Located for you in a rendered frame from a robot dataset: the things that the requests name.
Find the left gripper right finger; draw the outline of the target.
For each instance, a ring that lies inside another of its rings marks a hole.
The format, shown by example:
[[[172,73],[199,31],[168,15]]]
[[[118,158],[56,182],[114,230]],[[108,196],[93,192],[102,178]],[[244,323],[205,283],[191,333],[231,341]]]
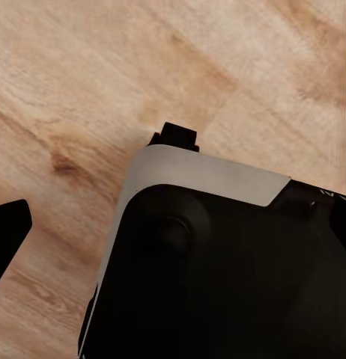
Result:
[[[346,200],[335,200],[330,213],[329,225],[346,250]]]

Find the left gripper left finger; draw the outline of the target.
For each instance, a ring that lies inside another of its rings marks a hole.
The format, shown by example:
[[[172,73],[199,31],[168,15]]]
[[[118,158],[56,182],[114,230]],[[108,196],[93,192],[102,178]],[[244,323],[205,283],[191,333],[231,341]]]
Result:
[[[26,199],[0,205],[0,279],[31,228]]]

